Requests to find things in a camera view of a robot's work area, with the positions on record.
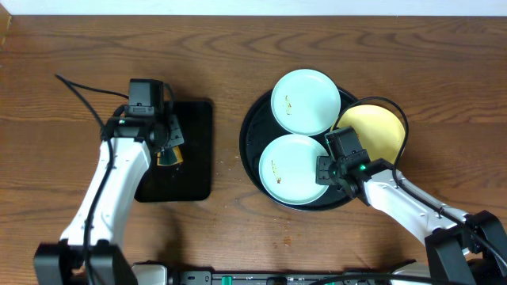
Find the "yellow green sponge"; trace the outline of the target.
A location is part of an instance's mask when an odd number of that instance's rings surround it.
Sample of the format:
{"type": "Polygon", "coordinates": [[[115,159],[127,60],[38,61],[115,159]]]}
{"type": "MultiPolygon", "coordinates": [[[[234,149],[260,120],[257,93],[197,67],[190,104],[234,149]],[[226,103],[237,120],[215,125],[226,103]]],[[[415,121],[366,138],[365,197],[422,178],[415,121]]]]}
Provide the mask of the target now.
{"type": "Polygon", "coordinates": [[[179,165],[183,162],[183,157],[179,146],[165,149],[157,154],[157,166],[179,165]]]}

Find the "yellow plate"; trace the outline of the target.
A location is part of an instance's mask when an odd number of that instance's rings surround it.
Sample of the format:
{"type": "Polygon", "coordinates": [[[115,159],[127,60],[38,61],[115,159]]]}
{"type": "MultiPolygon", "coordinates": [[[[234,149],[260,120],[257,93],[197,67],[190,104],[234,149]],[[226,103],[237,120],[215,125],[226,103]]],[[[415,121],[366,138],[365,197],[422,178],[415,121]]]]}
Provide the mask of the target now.
{"type": "Polygon", "coordinates": [[[386,108],[363,104],[347,110],[337,128],[353,127],[371,161],[384,159],[395,163],[406,131],[400,119],[386,108]]]}

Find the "light blue plate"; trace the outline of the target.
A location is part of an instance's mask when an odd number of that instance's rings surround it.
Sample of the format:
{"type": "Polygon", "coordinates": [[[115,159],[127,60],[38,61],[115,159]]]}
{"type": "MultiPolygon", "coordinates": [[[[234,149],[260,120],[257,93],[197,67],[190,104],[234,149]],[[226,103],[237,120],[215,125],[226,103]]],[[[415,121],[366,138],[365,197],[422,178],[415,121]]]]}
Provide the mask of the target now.
{"type": "Polygon", "coordinates": [[[284,75],[271,95],[277,123],[293,134],[313,136],[331,127],[341,110],[341,94],[324,73],[299,69],[284,75]]]}
{"type": "Polygon", "coordinates": [[[317,158],[328,153],[315,139],[305,135],[283,135],[262,152],[259,176],[265,190],[281,203],[304,205],[320,198],[328,189],[316,183],[317,158]]]}

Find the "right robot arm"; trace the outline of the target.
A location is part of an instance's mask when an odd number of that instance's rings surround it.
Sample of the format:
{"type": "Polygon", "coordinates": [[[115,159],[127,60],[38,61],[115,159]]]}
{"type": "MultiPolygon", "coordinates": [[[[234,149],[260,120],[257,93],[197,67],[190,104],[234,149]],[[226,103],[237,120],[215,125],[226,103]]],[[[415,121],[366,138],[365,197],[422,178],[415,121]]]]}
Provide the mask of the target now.
{"type": "Polygon", "coordinates": [[[363,154],[320,156],[318,184],[339,185],[348,196],[382,211],[424,246],[433,279],[461,284],[506,282],[506,232],[488,211],[468,214],[435,199],[388,161],[363,154]]]}

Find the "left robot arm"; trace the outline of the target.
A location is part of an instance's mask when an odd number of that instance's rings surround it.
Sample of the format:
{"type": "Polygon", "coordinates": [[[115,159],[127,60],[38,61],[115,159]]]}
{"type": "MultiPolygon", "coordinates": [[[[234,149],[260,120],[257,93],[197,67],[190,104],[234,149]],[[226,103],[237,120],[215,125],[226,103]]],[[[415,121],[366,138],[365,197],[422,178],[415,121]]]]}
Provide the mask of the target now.
{"type": "Polygon", "coordinates": [[[113,116],[101,127],[96,171],[77,214],[59,242],[34,256],[40,284],[166,284],[160,264],[130,265],[122,253],[135,193],[152,159],[182,143],[175,115],[113,116]]]}

